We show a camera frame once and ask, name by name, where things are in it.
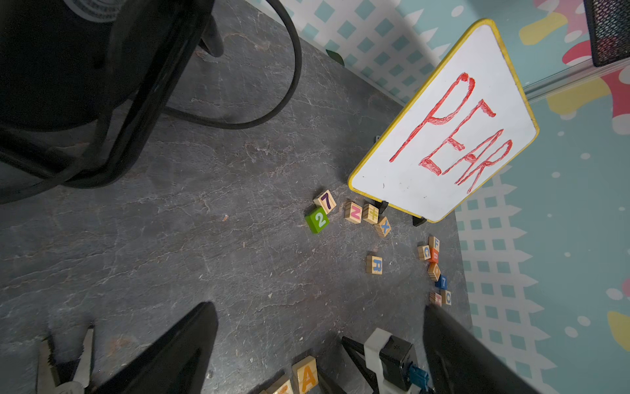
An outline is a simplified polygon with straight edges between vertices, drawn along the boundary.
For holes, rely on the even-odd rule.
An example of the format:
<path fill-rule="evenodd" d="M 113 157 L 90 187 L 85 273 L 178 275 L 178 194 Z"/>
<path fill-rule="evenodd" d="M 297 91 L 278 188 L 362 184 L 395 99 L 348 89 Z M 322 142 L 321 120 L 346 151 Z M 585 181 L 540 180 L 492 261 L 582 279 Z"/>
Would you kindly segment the yellow black pliers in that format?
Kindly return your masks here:
<path fill-rule="evenodd" d="M 94 344 L 95 326 L 91 324 L 83 338 L 78 359 L 57 363 L 53 337 L 44 338 L 39 344 L 36 393 L 87 393 L 94 367 Z"/>

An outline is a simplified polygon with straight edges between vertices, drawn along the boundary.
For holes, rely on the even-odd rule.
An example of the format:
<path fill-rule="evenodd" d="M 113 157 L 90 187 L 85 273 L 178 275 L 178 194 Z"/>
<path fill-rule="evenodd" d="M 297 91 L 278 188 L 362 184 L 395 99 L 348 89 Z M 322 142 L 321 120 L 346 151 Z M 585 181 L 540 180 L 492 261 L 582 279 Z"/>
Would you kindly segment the wooden block letter N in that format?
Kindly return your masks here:
<path fill-rule="evenodd" d="M 359 224 L 363 219 L 363 208 L 353 201 L 347 201 L 344 205 L 344 214 L 346 221 Z"/>

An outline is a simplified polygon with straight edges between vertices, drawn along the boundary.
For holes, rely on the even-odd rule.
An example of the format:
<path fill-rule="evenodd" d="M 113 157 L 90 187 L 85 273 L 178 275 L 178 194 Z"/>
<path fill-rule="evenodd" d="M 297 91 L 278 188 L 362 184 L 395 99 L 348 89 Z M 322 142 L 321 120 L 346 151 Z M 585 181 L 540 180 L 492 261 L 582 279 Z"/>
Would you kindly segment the wooden block plus sign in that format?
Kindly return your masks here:
<path fill-rule="evenodd" d="M 362 220 L 371 225 L 379 222 L 379 208 L 374 205 L 366 204 L 363 207 Z"/>

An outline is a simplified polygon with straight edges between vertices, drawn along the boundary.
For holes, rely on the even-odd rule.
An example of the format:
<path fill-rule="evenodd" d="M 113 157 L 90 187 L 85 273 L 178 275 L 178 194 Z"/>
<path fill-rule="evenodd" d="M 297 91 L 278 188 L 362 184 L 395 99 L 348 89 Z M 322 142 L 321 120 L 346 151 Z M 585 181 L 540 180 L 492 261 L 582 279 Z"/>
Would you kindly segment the whiteboard with red PEAR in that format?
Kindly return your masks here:
<path fill-rule="evenodd" d="M 437 223 L 539 132 L 495 22 L 481 19 L 361 160 L 348 186 Z"/>

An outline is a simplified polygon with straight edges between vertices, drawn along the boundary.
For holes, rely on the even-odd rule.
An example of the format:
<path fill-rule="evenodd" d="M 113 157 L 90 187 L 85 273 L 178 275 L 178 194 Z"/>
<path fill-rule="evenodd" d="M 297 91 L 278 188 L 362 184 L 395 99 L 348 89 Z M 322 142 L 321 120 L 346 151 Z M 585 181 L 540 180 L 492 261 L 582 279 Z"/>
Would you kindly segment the wooden block letter E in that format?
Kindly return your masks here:
<path fill-rule="evenodd" d="M 267 394 L 294 394 L 291 379 L 287 374 L 282 375 L 276 382 L 265 389 Z"/>

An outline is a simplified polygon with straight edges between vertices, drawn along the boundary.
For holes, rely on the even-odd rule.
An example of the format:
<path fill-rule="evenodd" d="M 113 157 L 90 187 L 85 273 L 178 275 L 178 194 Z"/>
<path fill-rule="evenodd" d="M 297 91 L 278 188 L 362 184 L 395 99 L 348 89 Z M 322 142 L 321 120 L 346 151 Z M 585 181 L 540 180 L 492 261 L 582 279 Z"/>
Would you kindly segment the wooden block letter A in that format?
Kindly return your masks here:
<path fill-rule="evenodd" d="M 292 371 L 295 378 L 296 393 L 306 394 L 318 386 L 318 367 L 313 356 L 306 356 L 293 364 Z"/>

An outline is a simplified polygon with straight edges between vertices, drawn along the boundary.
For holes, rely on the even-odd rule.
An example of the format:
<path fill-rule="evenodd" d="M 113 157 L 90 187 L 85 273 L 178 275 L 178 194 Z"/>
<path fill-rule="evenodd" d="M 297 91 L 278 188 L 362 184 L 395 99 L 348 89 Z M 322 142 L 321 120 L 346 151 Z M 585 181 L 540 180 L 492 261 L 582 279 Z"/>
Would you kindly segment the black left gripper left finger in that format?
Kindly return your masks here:
<path fill-rule="evenodd" d="M 213 303 L 201 302 L 97 393 L 200 393 L 218 333 Z"/>

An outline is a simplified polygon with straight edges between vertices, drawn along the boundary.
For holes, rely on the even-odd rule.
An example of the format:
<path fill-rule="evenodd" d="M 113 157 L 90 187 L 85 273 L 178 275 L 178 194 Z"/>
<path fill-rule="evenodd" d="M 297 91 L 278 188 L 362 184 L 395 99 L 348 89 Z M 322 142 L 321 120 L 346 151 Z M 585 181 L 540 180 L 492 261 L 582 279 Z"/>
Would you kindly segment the red orange block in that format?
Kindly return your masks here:
<path fill-rule="evenodd" d="M 429 262 L 431 264 L 439 264 L 439 250 L 435 249 L 435 248 L 431 248 L 430 249 L 430 258 L 429 258 Z"/>

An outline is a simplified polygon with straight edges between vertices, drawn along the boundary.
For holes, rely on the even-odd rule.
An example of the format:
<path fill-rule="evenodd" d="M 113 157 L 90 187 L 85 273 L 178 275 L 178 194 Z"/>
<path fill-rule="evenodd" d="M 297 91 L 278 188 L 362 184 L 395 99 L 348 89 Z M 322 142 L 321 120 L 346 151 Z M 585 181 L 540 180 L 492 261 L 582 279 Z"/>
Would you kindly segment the wooden block letter F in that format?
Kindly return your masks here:
<path fill-rule="evenodd" d="M 429 237 L 429 246 L 432 250 L 440 252 L 441 242 L 436 236 Z"/>

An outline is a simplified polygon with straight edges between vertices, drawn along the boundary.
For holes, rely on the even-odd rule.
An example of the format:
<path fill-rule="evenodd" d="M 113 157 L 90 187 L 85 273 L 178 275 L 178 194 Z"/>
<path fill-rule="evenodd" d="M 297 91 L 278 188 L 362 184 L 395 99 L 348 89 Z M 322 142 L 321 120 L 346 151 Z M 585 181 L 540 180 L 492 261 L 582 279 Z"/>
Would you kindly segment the wooden block letter X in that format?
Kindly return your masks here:
<path fill-rule="evenodd" d="M 391 224 L 387 217 L 380 218 L 380 221 L 374 225 L 380 238 L 385 238 L 390 234 Z"/>

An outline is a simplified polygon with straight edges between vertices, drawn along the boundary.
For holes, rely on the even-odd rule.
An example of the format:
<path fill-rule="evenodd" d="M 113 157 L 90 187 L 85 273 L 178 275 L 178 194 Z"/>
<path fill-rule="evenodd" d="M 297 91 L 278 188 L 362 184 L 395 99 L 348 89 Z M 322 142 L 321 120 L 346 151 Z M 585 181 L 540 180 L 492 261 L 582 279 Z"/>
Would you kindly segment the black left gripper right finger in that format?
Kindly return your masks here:
<path fill-rule="evenodd" d="M 535 393 L 443 308 L 424 310 L 423 346 L 437 393 Z"/>

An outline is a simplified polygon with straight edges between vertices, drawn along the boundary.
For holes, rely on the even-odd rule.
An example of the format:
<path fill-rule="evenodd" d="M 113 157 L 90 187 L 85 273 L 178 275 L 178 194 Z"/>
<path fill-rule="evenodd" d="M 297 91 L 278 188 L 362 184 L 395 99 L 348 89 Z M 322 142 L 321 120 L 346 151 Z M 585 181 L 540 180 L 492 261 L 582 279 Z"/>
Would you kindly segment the green block number 2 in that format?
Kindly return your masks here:
<path fill-rule="evenodd" d="M 311 233 L 318 234 L 330 223 L 328 215 L 323 207 L 318 206 L 305 216 L 305 222 Z"/>

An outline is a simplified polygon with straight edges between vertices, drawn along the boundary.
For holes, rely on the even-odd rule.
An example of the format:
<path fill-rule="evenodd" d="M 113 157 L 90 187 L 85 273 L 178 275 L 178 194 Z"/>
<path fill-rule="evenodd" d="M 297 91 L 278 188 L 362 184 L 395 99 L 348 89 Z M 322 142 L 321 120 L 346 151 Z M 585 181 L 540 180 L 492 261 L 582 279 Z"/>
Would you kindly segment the wooden block letter R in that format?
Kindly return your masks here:
<path fill-rule="evenodd" d="M 383 274 L 383 259 L 379 256 L 368 255 L 366 259 L 366 269 L 368 274 Z"/>

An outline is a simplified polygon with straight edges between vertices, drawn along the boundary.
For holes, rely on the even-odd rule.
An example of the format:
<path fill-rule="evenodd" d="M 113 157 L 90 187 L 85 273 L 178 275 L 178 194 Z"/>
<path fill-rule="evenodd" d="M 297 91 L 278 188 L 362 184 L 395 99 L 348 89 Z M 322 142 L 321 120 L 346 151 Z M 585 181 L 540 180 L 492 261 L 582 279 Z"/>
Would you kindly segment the wooden block pink letter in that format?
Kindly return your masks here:
<path fill-rule="evenodd" d="M 429 294 L 429 300 L 433 305 L 436 305 L 438 307 L 442 307 L 442 296 L 440 293 L 437 292 L 431 292 Z"/>

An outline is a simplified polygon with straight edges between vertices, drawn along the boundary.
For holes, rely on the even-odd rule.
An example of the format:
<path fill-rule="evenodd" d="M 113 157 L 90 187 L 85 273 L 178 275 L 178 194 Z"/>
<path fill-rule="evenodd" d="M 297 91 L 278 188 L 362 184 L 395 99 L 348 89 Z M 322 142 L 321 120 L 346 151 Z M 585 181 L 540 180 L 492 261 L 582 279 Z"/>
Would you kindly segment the wooden block number 7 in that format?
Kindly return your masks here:
<path fill-rule="evenodd" d="M 336 201 L 329 190 L 325 190 L 324 192 L 320 193 L 313 200 L 313 203 L 315 203 L 315 205 L 317 205 L 318 207 L 323 208 L 326 214 L 331 213 L 331 211 L 336 208 Z"/>

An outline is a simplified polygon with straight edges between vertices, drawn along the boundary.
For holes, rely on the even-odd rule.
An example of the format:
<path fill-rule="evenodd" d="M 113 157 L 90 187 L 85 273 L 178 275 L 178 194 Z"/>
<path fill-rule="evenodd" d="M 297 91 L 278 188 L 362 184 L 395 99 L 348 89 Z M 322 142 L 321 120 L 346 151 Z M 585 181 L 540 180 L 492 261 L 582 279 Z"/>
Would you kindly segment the blue block number 7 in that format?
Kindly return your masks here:
<path fill-rule="evenodd" d="M 447 277 L 445 275 L 441 274 L 440 277 L 438 278 L 438 280 L 435 282 L 435 286 L 436 286 L 436 288 L 438 288 L 440 290 L 447 290 L 448 289 Z"/>

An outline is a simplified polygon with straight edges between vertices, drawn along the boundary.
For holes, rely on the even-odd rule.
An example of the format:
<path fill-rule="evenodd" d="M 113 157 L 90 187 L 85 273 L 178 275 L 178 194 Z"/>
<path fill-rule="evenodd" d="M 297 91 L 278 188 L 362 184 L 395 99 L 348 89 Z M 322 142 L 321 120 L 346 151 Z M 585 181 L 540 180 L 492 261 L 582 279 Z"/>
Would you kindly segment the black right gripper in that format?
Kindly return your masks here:
<path fill-rule="evenodd" d="M 348 337 L 341 344 L 374 393 L 435 392 L 411 342 L 376 328 L 364 344 Z M 346 394 L 324 372 L 318 372 L 318 382 L 324 394 Z"/>

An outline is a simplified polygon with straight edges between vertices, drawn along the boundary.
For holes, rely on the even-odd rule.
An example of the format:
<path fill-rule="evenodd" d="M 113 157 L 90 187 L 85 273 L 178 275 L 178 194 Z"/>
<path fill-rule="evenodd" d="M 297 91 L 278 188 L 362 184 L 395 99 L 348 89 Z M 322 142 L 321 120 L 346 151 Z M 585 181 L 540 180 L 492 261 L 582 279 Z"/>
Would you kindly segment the wooden block letter C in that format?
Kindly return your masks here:
<path fill-rule="evenodd" d="M 418 247 L 418 257 L 422 261 L 428 261 L 431 259 L 431 248 L 430 246 L 419 246 Z"/>

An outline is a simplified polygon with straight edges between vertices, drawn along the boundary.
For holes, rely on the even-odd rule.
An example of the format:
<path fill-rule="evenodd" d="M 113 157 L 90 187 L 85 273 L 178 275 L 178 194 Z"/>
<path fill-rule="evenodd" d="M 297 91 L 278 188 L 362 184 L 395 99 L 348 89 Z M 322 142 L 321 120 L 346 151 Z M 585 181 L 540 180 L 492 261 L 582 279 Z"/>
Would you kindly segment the wooden block orange side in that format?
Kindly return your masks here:
<path fill-rule="evenodd" d="M 433 282 L 438 282 L 441 277 L 441 269 L 438 264 L 431 263 L 428 266 L 428 276 Z"/>

